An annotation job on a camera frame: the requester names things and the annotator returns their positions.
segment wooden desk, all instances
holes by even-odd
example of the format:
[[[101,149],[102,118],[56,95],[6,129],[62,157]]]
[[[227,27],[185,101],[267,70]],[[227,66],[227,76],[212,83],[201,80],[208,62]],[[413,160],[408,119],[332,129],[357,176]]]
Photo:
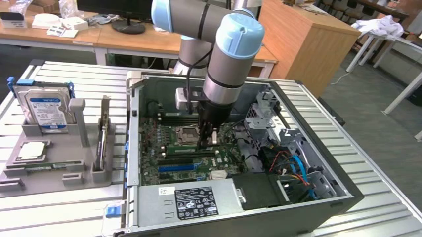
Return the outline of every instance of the wooden desk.
[[[299,80],[319,97],[360,32],[331,15],[264,0],[263,44],[277,59],[269,78]]]
[[[180,35],[162,33],[153,30],[152,24],[145,24],[145,32],[140,35],[128,35],[112,29],[110,25],[102,25],[97,47],[102,53],[116,53],[176,59],[180,49]],[[259,77],[267,78],[273,64],[277,62],[265,47],[261,47],[252,66],[261,67]]]
[[[7,2],[0,1],[0,11],[7,12]],[[48,36],[45,29],[30,27],[34,12],[26,11],[26,29],[3,28],[0,24],[0,44],[30,47],[56,48],[94,53],[98,65],[105,65],[105,54],[116,53],[145,57],[177,59],[180,48],[180,35],[156,32],[150,24],[140,35],[126,35],[114,31],[109,24],[90,27],[77,32],[74,38]],[[252,64],[253,76],[269,76],[276,58],[265,47],[257,53]]]
[[[376,2],[368,1],[368,0],[355,0],[355,2],[357,2],[357,4],[368,7],[369,9],[372,9],[373,11],[384,14],[384,15],[391,15],[393,18],[399,19],[399,23],[403,22],[403,20],[408,17],[408,14],[399,11],[399,10],[393,10],[385,6],[377,5]]]

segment white cloth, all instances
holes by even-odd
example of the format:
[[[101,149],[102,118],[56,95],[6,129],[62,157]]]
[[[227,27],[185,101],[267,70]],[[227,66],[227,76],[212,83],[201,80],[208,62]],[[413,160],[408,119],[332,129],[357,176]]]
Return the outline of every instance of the white cloth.
[[[361,37],[365,33],[371,33],[385,40],[393,41],[403,34],[403,27],[399,23],[392,21],[392,16],[384,16],[380,19],[372,19],[368,21],[356,21],[351,27],[357,29]]]

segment white table leg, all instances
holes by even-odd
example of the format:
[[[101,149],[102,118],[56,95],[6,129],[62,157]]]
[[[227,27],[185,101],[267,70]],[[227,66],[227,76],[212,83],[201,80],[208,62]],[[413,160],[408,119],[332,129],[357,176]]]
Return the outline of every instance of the white table leg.
[[[371,53],[373,53],[373,50],[377,48],[380,42],[381,42],[381,39],[376,39],[375,40],[375,43],[372,44],[371,48],[368,49],[367,54],[364,55],[363,59],[359,62],[360,66],[363,66],[363,64],[367,62],[367,60],[368,60],[368,58],[371,56]]]
[[[381,55],[379,56],[379,58],[377,58],[377,60],[376,60],[376,62],[375,62],[375,64],[373,64],[373,68],[377,67],[377,65],[379,65],[379,63],[380,63],[380,61],[381,61],[384,55],[391,51],[392,46],[395,45],[395,42],[396,42],[396,41],[391,42],[391,44],[388,45],[388,47],[384,49],[384,52],[381,53]]]
[[[269,78],[269,74],[273,68],[273,63],[265,63],[261,69],[261,73],[259,74],[260,78]]]
[[[361,54],[364,53],[364,50],[367,49],[367,47],[368,47],[369,42],[372,41],[372,39],[373,39],[373,36],[369,35],[368,38],[367,38],[367,41],[365,41],[364,44],[361,45],[361,48],[360,48],[360,50],[359,50],[359,52],[357,52],[357,54],[356,54],[353,60],[351,61],[349,65],[348,65],[348,67],[347,67],[347,69],[345,69],[345,72],[351,72],[351,71],[353,70],[355,64],[356,64],[356,62],[357,62],[357,60],[359,60]]]
[[[393,108],[397,106],[397,104],[401,102],[401,100],[411,94],[411,92],[417,88],[417,86],[422,84],[422,73],[416,76],[416,78],[412,80],[412,82],[408,84],[408,86],[404,88],[401,93],[397,95],[392,103],[388,105],[388,107],[384,109],[383,113],[387,115],[391,113]]]
[[[415,139],[422,142],[422,131],[415,135]]]
[[[106,49],[105,48],[94,48],[94,57],[97,60],[97,65],[106,66]]]

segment computer monitor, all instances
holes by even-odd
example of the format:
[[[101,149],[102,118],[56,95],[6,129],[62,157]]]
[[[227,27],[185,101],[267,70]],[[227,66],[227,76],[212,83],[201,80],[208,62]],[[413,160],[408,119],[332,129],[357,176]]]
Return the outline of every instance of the computer monitor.
[[[126,20],[112,22],[110,26],[118,32],[140,34],[145,26],[130,18],[150,19],[152,0],[76,0],[77,9],[102,14],[116,14]]]

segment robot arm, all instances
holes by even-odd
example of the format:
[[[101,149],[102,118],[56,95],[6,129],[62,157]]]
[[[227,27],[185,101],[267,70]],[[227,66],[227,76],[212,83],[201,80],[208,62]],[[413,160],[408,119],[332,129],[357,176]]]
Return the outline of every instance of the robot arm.
[[[205,147],[237,100],[264,28],[253,18],[196,0],[153,0],[152,21],[169,32],[213,43],[200,96],[186,95],[198,101],[198,145]]]

